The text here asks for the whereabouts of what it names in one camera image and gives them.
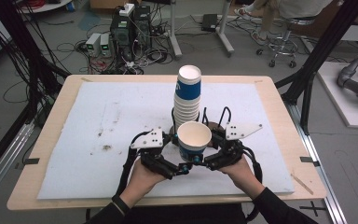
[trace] chair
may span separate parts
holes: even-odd
[[[275,67],[275,59],[278,55],[286,55],[293,57],[293,60],[289,63],[289,67],[294,68],[296,67],[296,52],[298,50],[298,46],[295,42],[289,39],[290,34],[292,33],[291,26],[296,25],[310,25],[316,19],[314,17],[304,17],[304,18],[282,18],[283,21],[287,24],[288,28],[284,33],[283,37],[275,37],[271,38],[268,42],[268,47],[275,52],[275,55],[271,62],[269,62],[269,67]],[[256,51],[257,55],[261,55],[263,53],[263,49],[258,49]]]

